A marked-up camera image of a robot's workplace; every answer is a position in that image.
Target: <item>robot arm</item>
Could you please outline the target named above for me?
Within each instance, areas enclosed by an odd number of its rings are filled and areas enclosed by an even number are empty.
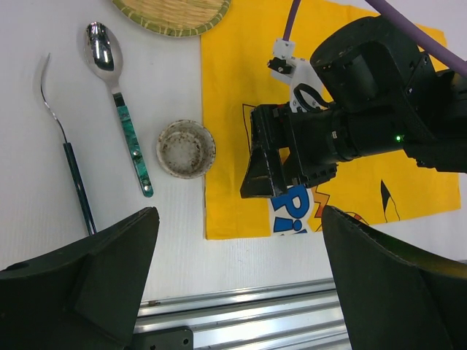
[[[299,61],[276,56],[269,67],[292,85]],[[418,166],[467,172],[467,80],[451,70],[435,72],[429,55],[392,23],[356,20],[326,39],[310,63],[334,102],[321,109],[314,98],[305,108],[292,98],[252,111],[243,198],[313,187],[334,178],[340,162],[398,149]],[[284,163],[283,148],[290,150]]]

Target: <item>dark blue fork handle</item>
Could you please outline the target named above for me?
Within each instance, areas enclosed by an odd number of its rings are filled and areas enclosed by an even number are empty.
[[[85,220],[86,228],[88,229],[89,236],[92,236],[97,232],[96,226],[94,225],[93,215],[90,212],[85,185],[82,183],[80,170],[78,169],[78,163],[74,156],[72,144],[66,142],[63,144],[63,148],[65,149],[66,159],[68,160],[68,165],[73,176],[74,187],[76,188],[76,193],[80,200],[81,211]]]

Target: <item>small bowl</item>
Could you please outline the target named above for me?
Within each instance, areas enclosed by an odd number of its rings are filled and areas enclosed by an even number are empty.
[[[216,144],[211,133],[193,120],[178,120],[159,136],[156,153],[162,168],[181,179],[203,176],[214,163]]]

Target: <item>green marbled spoon handle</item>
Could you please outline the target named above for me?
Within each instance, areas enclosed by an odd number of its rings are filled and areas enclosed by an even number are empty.
[[[130,151],[134,169],[138,176],[139,184],[141,185],[141,190],[145,197],[152,197],[154,195],[153,186],[151,185],[151,180],[147,173],[141,147],[139,146],[138,138],[136,137],[133,123],[131,122],[130,112],[128,111],[128,107],[125,105],[125,101],[123,100],[121,93],[114,93],[113,97],[115,106],[117,107],[118,117],[122,123],[126,144],[128,145],[128,151]]]

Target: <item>spoon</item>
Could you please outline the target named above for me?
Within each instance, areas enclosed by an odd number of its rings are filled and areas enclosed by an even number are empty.
[[[85,57],[91,71],[101,78],[110,90],[122,123],[126,144],[145,197],[152,197],[153,186],[138,138],[131,122],[128,107],[123,100],[118,79],[123,69],[123,55],[115,35],[102,23],[92,22],[85,31]]]

